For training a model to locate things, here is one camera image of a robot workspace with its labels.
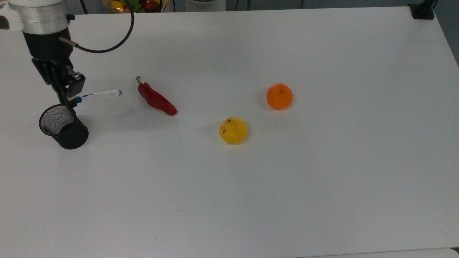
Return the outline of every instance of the mesh cylinder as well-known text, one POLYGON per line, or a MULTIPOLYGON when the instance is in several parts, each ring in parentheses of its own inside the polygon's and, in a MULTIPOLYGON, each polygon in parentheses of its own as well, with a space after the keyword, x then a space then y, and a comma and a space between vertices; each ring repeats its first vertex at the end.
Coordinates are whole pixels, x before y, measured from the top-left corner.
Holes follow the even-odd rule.
POLYGON ((39 121, 45 135, 53 137, 59 145, 68 150, 82 146, 88 139, 88 128, 78 119, 73 109, 54 105, 43 112, 39 121))

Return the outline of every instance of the table surface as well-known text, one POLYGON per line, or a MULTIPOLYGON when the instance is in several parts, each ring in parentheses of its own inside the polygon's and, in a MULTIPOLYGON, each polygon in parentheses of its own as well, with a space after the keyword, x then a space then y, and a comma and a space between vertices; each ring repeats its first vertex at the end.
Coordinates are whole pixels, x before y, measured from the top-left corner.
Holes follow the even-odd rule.
MULTIPOLYGON (((77 16, 117 43, 129 15, 77 16)), ((459 69, 408 7, 136 15, 118 50, 74 50, 89 129, 41 133, 58 102, 0 32, 0 256, 287 258, 459 246, 459 69), (140 75, 178 109, 138 94, 140 75), (271 110, 274 83, 294 92, 271 110), (218 135, 244 118, 244 144, 218 135)))

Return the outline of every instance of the white cylinder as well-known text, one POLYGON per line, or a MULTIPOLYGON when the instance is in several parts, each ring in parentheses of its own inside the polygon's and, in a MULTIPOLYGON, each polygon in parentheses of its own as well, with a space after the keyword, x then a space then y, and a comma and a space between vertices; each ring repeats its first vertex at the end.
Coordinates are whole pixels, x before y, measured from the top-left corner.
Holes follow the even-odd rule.
POLYGON ((225 0, 186 0, 185 7, 187 12, 192 11, 225 11, 225 0))
POLYGON ((23 7, 41 7, 57 4, 62 0, 8 0, 8 2, 15 6, 23 7))

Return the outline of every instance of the metal cylinder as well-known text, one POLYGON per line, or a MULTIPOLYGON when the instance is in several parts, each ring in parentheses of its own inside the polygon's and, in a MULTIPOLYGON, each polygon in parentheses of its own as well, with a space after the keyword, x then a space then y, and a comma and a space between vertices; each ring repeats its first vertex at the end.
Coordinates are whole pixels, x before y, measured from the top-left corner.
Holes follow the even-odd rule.
POLYGON ((10 4, 19 13, 23 32, 35 35, 56 33, 68 27, 67 6, 63 1, 50 6, 24 7, 10 4))

